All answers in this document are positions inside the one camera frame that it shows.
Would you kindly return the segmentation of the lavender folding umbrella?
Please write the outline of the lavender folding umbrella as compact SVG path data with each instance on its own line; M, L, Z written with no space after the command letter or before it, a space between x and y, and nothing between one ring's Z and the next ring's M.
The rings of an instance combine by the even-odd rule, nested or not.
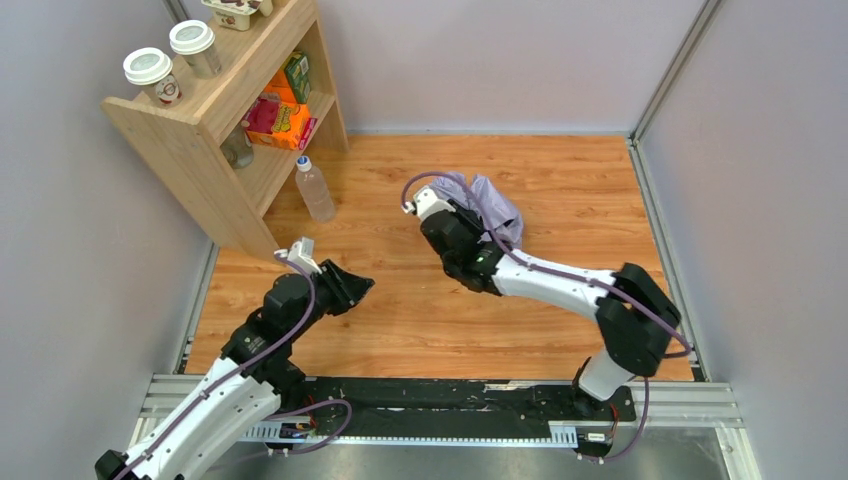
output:
M476 202L467 194L463 187L445 176L437 176L429 184L437 196L443 200L454 200L460 206L472 210L479 217L487 215L487 225L495 228L496 236L505 244L521 248L523 244L524 219L519 209L494 183L481 174L475 174L470 183L466 182L464 174L459 172L448 172L448 176L456 178L458 182L466 184L470 191L482 202L480 208Z

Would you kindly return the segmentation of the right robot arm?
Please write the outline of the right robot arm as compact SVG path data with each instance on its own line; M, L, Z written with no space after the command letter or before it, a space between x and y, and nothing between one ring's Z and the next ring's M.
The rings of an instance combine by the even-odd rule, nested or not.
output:
M681 314L641 266L589 270L543 261L484 240L479 216L462 207L422 214L420 230L445 274L474 292L521 297L592 320L603 340L575 376L587 396L604 401L635 377L656 375Z

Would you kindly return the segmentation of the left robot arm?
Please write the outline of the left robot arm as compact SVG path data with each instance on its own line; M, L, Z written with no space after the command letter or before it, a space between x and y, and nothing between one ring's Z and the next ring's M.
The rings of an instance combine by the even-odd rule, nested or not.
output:
M289 266L192 392L127 451L106 451L95 463L97 478L198 479L256 423L283 408L305 412L298 391L305 375L290 360L294 342L321 318L360 304L375 282L331 260Z

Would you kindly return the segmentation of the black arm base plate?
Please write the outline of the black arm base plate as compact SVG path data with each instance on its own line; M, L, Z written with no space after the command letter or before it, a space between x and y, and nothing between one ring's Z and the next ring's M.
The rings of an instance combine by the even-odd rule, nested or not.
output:
M554 421L631 422L631 391L598 402L568 383L509 380L316 377L297 385L282 411L318 404L307 426L319 435L444 439L542 439Z

